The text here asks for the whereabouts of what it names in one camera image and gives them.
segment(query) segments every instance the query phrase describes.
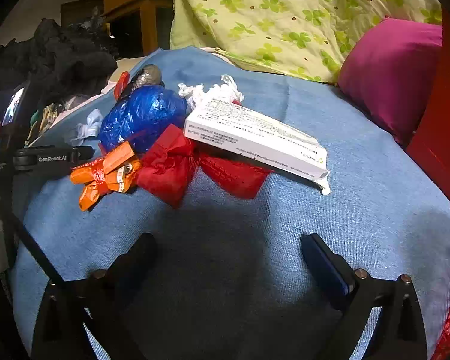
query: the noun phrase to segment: blue plastic bag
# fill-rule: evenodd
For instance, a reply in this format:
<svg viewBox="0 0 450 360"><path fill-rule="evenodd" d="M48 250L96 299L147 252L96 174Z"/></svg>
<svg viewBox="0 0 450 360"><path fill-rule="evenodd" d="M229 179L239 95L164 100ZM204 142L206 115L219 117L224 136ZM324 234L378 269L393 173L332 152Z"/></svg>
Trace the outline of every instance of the blue plastic bag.
<svg viewBox="0 0 450 360"><path fill-rule="evenodd" d="M146 85L118 102L103 119L99 138L109 152L128 140L146 152L170 124L183 128L187 102L160 85Z"/></svg>

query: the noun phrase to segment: wall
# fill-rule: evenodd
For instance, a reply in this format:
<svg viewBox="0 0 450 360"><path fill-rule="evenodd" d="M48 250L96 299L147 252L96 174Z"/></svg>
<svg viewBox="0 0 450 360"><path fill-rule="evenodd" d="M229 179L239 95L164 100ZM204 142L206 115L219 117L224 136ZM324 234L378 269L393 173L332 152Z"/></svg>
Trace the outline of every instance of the wall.
<svg viewBox="0 0 450 360"><path fill-rule="evenodd" d="M44 17L60 24L60 6L71 1L76 0L20 0L0 27L0 45L31 38Z"/></svg>

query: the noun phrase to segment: black garment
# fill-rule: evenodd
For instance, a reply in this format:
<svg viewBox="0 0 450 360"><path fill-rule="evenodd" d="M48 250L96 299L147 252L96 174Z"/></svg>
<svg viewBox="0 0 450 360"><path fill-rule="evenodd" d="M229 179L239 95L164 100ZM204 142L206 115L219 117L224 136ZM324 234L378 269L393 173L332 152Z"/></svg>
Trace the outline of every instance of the black garment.
<svg viewBox="0 0 450 360"><path fill-rule="evenodd" d="M98 95L115 71L114 57L92 39L54 20L43 19L34 37L0 46L0 120L10 104L14 89L26 80L39 80L45 107L77 93Z"/></svg>

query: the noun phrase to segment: blue bedsheet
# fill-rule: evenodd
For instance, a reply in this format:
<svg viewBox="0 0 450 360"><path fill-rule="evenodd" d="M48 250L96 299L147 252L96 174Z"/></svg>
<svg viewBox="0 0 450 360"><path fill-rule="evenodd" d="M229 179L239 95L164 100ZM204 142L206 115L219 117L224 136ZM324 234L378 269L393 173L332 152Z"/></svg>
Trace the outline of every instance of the blue bedsheet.
<svg viewBox="0 0 450 360"><path fill-rule="evenodd" d="M412 276L431 354L450 304L450 202L391 135L332 86L243 71L192 47L158 52L147 63L157 64L175 90L178 83L209 88L232 75L246 107L313 135L328 150L331 195L273 174L256 199L240 200L198 173L178 210L136 190L81 212L82 186L22 178L15 192L31 203L17 211L61 275L75 280L107 268L142 232L152 232L161 258L123 312L146 357L312 359L340 316L300 254L300 235L317 232L353 268L376 278ZM112 94L103 96L50 130L42 144L58 143L93 108L107 112L113 103ZM30 349L47 277L24 247L11 282L18 329ZM377 315L353 359L363 355Z"/></svg>

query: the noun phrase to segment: purple cushion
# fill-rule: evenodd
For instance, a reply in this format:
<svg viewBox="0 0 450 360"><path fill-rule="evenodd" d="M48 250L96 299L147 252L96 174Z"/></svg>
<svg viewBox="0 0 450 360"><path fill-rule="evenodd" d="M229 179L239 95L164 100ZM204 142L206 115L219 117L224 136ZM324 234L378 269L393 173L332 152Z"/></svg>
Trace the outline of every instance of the purple cushion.
<svg viewBox="0 0 450 360"><path fill-rule="evenodd" d="M381 128L407 145L433 86L442 26L385 19L345 60L338 84Z"/></svg>

